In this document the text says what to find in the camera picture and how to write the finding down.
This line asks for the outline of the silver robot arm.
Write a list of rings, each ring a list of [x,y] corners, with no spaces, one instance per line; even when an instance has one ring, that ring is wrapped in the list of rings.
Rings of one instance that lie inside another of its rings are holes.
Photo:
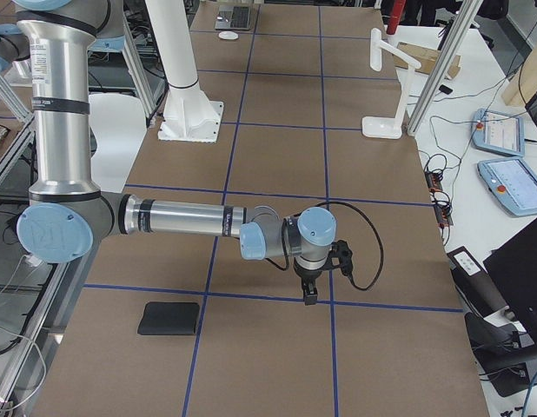
[[[332,266],[336,221],[324,208],[280,217],[252,209],[163,202],[104,192],[91,175],[88,52],[121,47],[120,1],[19,1],[17,25],[28,37],[38,178],[17,220],[22,246],[48,263],[86,255],[110,235],[184,233],[236,238],[242,257],[282,256],[300,277],[303,300],[317,301],[316,279]]]

